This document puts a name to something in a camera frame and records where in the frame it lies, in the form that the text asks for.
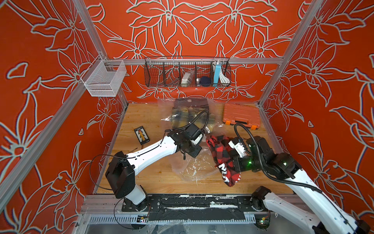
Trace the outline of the clear plastic vacuum bag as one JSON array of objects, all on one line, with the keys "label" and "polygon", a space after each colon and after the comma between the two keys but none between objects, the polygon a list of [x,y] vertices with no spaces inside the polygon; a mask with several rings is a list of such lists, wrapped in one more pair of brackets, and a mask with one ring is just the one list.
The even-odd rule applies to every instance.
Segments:
[{"label": "clear plastic vacuum bag", "polygon": [[168,158],[172,171],[184,181],[199,181],[218,173],[207,138],[224,135],[223,104],[203,97],[160,100],[161,125],[176,141]]}]

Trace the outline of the yellow green plaid shirt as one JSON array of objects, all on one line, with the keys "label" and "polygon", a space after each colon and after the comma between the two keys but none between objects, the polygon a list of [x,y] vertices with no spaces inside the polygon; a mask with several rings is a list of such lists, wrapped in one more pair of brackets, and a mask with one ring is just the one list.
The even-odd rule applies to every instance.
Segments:
[{"label": "yellow green plaid shirt", "polygon": [[[172,110],[171,113],[171,122],[172,129],[180,128],[188,125],[192,122],[199,113],[201,113],[205,108],[194,108],[194,107],[178,107]],[[203,113],[194,124],[202,128],[206,122],[206,113]],[[206,125],[206,130],[212,132],[214,126],[217,124],[216,116],[213,113],[209,113],[209,120]]]}]

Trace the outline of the dark blue round object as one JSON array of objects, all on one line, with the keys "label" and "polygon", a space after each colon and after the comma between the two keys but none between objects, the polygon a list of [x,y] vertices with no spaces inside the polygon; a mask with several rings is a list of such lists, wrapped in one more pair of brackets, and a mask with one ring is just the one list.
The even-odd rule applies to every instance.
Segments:
[{"label": "dark blue round object", "polygon": [[199,85],[202,87],[210,87],[211,86],[211,79],[210,77],[203,76],[199,80]]}]

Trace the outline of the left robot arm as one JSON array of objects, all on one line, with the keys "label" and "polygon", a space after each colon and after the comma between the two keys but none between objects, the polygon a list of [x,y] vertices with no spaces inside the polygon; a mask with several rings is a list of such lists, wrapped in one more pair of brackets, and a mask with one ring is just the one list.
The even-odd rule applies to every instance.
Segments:
[{"label": "left robot arm", "polygon": [[122,151],[112,157],[105,177],[117,199],[123,199],[133,205],[136,211],[149,206],[149,197],[145,190],[137,185],[135,177],[148,166],[160,159],[181,152],[184,156],[196,158],[202,147],[200,143],[206,133],[209,111],[204,109],[187,125],[166,129],[158,142],[136,152],[124,154]]}]

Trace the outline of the grey packet in basket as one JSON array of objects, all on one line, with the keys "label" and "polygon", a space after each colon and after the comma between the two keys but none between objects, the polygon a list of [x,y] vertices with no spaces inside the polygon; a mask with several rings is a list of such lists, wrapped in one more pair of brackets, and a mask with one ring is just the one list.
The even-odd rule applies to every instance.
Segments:
[{"label": "grey packet in basket", "polygon": [[191,85],[194,77],[194,72],[193,71],[187,71],[181,81],[181,87],[188,87]]}]

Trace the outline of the small picture card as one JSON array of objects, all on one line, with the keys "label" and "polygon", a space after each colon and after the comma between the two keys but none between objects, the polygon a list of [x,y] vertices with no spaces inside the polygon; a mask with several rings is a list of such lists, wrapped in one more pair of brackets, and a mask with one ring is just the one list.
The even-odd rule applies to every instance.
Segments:
[{"label": "small picture card", "polygon": [[134,132],[138,138],[138,141],[141,145],[144,145],[150,141],[148,134],[146,133],[143,126],[137,127],[134,129]]}]

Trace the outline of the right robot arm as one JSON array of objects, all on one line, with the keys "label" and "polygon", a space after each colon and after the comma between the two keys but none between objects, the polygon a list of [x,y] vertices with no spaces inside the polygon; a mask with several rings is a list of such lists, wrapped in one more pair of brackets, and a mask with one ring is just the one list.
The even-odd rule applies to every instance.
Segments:
[{"label": "right robot arm", "polygon": [[311,210],[281,199],[261,186],[251,195],[254,210],[273,211],[310,234],[368,234],[370,226],[338,207],[287,153],[274,153],[263,137],[253,136],[241,123],[234,126],[236,138],[231,148],[239,154],[233,159],[236,172],[261,171],[272,181],[287,185]]}]

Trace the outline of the light blue box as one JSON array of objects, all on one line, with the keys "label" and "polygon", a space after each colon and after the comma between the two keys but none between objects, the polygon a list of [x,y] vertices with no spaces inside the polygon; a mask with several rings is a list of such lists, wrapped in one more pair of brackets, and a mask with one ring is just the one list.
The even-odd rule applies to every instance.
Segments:
[{"label": "light blue box", "polygon": [[216,87],[219,83],[221,73],[221,64],[219,62],[214,65],[214,77],[213,77],[213,87]]}]

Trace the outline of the orange plastic tool case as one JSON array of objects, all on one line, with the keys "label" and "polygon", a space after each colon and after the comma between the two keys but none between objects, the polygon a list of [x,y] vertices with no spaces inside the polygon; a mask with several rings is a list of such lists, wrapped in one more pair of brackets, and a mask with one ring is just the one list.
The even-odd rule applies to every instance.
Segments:
[{"label": "orange plastic tool case", "polygon": [[223,110],[222,121],[226,125],[241,123],[251,130],[261,126],[259,109],[253,106],[226,103]]}]

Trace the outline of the red black plaid shirt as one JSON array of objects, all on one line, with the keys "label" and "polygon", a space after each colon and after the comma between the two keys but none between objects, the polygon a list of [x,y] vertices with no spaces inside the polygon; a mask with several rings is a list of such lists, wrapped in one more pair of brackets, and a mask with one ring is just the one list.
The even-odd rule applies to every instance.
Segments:
[{"label": "red black plaid shirt", "polygon": [[223,182],[229,187],[234,186],[241,179],[241,174],[235,171],[233,162],[234,158],[239,154],[229,145],[231,140],[232,138],[225,135],[211,135],[206,139],[215,167],[220,171]]}]

